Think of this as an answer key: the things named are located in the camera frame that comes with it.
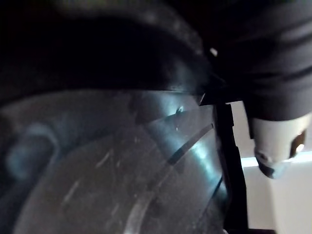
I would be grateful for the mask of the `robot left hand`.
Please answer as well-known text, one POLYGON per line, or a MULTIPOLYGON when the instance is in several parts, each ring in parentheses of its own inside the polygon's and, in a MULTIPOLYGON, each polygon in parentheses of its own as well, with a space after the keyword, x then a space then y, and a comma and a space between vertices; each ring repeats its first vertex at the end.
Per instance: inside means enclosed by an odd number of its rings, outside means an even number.
POLYGON ((261 172, 279 177, 312 120, 309 0, 172 0, 243 101, 261 172))

